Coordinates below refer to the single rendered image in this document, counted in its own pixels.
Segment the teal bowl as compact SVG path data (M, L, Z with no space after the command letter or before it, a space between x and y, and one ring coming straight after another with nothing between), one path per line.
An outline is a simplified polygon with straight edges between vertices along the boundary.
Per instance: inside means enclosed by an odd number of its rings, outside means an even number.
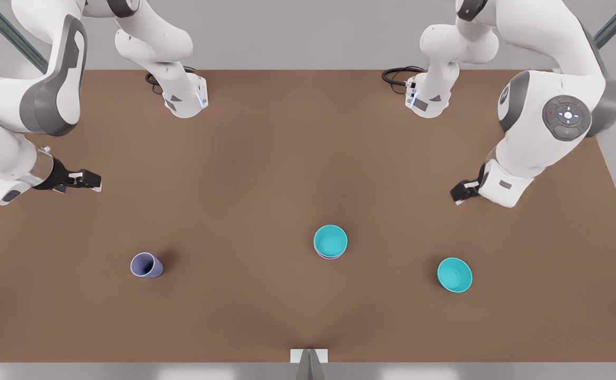
M453 293L462 293L472 286L474 275L467 262L460 258L445 258L437 267L440 285Z
M337 225L325 225L320 227L313 238L315 252L324 255L339 255L344 253L348 245L348 236Z

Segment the purple cup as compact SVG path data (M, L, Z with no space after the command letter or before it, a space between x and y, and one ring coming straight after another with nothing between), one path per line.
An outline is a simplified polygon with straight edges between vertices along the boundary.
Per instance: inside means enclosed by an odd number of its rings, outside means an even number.
M137 253L130 261L130 271L141 278L156 278L163 274L163 264L155 255L148 252Z

